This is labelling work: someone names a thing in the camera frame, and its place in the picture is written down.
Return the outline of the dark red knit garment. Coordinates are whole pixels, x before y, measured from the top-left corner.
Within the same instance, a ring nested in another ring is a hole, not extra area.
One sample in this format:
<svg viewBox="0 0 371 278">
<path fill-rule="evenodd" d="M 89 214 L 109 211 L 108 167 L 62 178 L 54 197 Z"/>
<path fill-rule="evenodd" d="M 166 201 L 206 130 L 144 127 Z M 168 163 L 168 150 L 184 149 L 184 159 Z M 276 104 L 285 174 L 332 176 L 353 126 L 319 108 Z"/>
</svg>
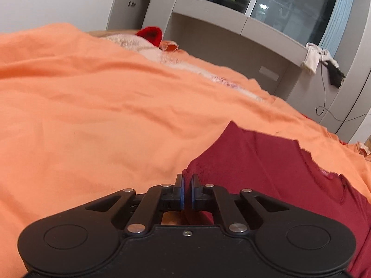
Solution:
<svg viewBox="0 0 371 278">
<path fill-rule="evenodd" d="M 222 186 L 230 193 L 251 188 L 341 222 L 357 241 L 350 273 L 370 277 L 370 203 L 342 174 L 320 168 L 297 141 L 230 122 L 182 174 L 186 183 L 196 174 L 202 184 Z"/>
</svg>

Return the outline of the orange bed sheet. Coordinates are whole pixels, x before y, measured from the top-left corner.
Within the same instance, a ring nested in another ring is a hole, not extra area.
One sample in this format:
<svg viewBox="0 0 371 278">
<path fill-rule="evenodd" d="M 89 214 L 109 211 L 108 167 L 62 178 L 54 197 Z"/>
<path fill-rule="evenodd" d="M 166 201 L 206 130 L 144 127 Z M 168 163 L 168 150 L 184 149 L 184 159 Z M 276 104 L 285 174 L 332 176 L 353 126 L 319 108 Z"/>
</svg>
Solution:
<svg viewBox="0 0 371 278">
<path fill-rule="evenodd" d="M 1 276 L 26 270 L 17 250 L 35 220 L 123 188 L 172 183 L 230 122 L 298 141 L 325 171 L 370 197 L 370 161 L 255 80 L 185 51 L 255 101 L 69 24 L 1 35 Z"/>
</svg>

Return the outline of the grey built-in cabinet unit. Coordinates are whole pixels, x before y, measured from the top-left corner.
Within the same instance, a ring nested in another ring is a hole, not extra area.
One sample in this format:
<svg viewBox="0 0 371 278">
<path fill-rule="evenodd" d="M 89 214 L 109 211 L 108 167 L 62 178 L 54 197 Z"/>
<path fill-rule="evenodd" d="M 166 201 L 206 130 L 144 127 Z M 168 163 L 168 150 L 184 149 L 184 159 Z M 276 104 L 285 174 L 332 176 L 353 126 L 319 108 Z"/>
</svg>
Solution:
<svg viewBox="0 0 371 278">
<path fill-rule="evenodd" d="M 167 40 L 195 57 L 256 79 L 261 88 L 341 139 L 363 141 L 370 133 L 370 0 L 353 0 L 333 58 L 345 75 L 330 85 L 320 62 L 315 75 L 301 68 L 307 48 L 278 30 L 206 0 L 113 0 L 108 28 L 158 26 Z M 259 73 L 261 66 L 278 81 Z"/>
</svg>

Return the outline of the black cloth on ledge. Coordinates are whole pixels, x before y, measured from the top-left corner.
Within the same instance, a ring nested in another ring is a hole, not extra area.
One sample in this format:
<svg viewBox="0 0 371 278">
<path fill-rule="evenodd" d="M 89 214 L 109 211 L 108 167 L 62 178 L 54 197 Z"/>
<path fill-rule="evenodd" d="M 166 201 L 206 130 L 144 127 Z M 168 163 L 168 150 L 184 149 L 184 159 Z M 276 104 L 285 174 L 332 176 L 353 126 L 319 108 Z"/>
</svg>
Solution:
<svg viewBox="0 0 371 278">
<path fill-rule="evenodd" d="M 345 81 L 344 73 L 329 61 L 322 62 L 322 64 L 328 69 L 330 85 L 340 88 Z"/>
</svg>

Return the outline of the small orange cloth piece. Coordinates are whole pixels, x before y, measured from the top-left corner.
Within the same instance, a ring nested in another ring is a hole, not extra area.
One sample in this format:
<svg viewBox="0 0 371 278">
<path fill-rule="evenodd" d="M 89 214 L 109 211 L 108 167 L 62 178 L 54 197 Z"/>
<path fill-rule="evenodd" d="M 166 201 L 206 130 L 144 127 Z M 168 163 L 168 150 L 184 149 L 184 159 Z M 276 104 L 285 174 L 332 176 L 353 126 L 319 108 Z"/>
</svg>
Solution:
<svg viewBox="0 0 371 278">
<path fill-rule="evenodd" d="M 163 40 L 159 45 L 159 49 L 165 52 L 175 52 L 178 50 L 178 48 L 178 44 L 170 40 Z"/>
</svg>

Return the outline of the white patterned blanket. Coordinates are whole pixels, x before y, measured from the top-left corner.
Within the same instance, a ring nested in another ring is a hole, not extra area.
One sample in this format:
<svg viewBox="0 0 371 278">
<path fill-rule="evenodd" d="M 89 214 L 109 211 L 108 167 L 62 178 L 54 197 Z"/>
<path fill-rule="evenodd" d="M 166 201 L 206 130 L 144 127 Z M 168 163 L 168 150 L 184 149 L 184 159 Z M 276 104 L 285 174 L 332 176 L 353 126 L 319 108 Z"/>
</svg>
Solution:
<svg viewBox="0 0 371 278">
<path fill-rule="evenodd" d="M 176 56 L 177 51 L 172 52 L 164 51 L 160 48 L 157 48 L 156 46 L 151 44 L 148 40 L 145 40 L 140 36 L 128 33 L 121 33 L 115 35 L 106 35 L 102 36 L 101 38 L 111 41 L 115 44 L 118 44 L 120 47 L 127 49 L 129 51 L 135 51 L 152 62 L 163 64 L 169 68 L 186 70 L 188 72 L 195 73 L 214 83 L 219 83 L 229 88 L 232 88 L 238 91 L 239 93 L 252 98 L 255 101 L 259 102 L 263 101 L 263 98 L 238 85 L 237 83 L 231 82 L 222 77 L 221 75 L 212 73 L 207 69 L 201 68 L 199 66 L 190 64 L 189 62 L 181 60 L 178 56 Z"/>
</svg>

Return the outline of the white cloth on ledge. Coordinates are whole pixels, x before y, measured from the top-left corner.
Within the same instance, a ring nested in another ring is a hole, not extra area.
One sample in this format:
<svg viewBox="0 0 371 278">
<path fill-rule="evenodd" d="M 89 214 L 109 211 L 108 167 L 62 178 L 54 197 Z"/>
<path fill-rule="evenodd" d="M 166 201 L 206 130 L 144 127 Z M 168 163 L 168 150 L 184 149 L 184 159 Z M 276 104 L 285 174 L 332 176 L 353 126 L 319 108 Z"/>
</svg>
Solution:
<svg viewBox="0 0 371 278">
<path fill-rule="evenodd" d="M 306 70 L 310 75 L 315 75 L 320 62 L 330 62 L 339 69 L 338 62 L 331 56 L 329 50 L 323 49 L 316 44 L 306 44 L 307 53 L 301 63 L 301 68 Z"/>
</svg>

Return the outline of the bright red cloth item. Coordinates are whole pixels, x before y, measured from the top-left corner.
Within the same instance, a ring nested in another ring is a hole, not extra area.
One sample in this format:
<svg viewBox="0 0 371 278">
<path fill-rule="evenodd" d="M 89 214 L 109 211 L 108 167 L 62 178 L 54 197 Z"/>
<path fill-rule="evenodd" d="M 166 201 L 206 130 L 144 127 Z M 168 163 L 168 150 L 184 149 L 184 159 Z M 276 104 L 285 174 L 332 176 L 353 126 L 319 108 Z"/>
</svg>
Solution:
<svg viewBox="0 0 371 278">
<path fill-rule="evenodd" d="M 148 26 L 139 30 L 136 33 L 136 36 L 144 38 L 145 40 L 150 42 L 153 46 L 158 48 L 162 42 L 163 32 L 157 26 Z"/>
</svg>

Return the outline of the large glass window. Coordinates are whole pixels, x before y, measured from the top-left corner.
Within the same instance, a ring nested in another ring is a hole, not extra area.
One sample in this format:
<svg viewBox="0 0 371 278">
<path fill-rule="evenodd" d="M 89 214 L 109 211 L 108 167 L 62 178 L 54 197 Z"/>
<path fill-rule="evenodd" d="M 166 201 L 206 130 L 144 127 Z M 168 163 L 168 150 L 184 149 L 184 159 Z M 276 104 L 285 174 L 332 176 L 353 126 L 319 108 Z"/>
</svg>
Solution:
<svg viewBox="0 0 371 278">
<path fill-rule="evenodd" d="M 319 44 L 336 0 L 206 0 L 248 15 L 300 44 Z"/>
</svg>

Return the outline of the light blue right curtain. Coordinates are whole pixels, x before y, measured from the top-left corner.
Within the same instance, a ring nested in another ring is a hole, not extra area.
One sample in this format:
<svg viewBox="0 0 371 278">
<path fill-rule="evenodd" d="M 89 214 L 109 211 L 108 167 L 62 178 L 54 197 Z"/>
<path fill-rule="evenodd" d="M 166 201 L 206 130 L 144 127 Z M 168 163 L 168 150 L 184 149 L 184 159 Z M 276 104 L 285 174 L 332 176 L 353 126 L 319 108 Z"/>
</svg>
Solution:
<svg viewBox="0 0 371 278">
<path fill-rule="evenodd" d="M 319 46 L 333 57 L 339 47 L 350 17 L 353 0 L 336 0 Z"/>
</svg>

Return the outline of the white wall socket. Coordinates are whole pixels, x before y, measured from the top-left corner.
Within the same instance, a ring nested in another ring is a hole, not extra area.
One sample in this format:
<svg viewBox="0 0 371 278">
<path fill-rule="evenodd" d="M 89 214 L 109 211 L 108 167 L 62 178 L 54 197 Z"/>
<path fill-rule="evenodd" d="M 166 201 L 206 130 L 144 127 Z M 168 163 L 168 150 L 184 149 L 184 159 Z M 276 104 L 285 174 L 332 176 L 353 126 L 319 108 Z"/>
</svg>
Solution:
<svg viewBox="0 0 371 278">
<path fill-rule="evenodd" d="M 279 74 L 269 70 L 268 68 L 261 66 L 259 69 L 259 73 L 264 75 L 265 77 L 272 79 L 274 82 L 278 81 L 279 79 Z"/>
</svg>

